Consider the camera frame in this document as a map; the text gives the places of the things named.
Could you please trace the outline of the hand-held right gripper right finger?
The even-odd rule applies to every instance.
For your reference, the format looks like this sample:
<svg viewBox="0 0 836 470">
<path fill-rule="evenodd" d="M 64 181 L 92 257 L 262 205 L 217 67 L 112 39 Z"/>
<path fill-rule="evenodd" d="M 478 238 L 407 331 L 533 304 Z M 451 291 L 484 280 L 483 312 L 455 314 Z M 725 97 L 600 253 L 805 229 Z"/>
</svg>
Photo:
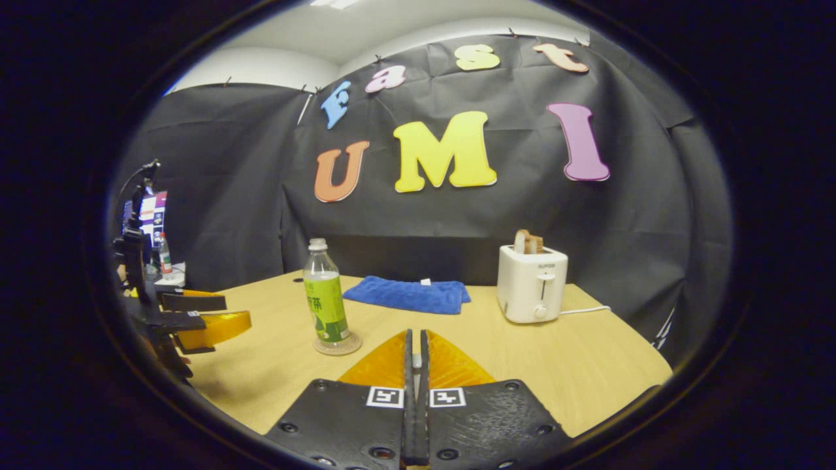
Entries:
<svg viewBox="0 0 836 470">
<path fill-rule="evenodd" d="M 433 387 L 441 336 L 421 331 L 418 464 L 429 469 L 530 469 L 572 443 L 520 380 Z"/>
</svg>

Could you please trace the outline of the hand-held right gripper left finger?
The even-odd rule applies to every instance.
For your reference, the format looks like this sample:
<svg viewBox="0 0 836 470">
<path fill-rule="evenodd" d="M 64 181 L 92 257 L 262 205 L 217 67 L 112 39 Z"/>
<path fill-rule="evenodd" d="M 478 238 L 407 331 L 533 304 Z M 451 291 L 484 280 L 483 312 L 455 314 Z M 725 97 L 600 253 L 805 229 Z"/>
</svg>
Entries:
<svg viewBox="0 0 836 470">
<path fill-rule="evenodd" d="M 266 439 L 334 469 L 406 469 L 402 455 L 414 410 L 411 330 L 370 352 L 389 361 L 370 368 L 374 380 L 393 372 L 395 386 L 312 380 Z"/>
</svg>

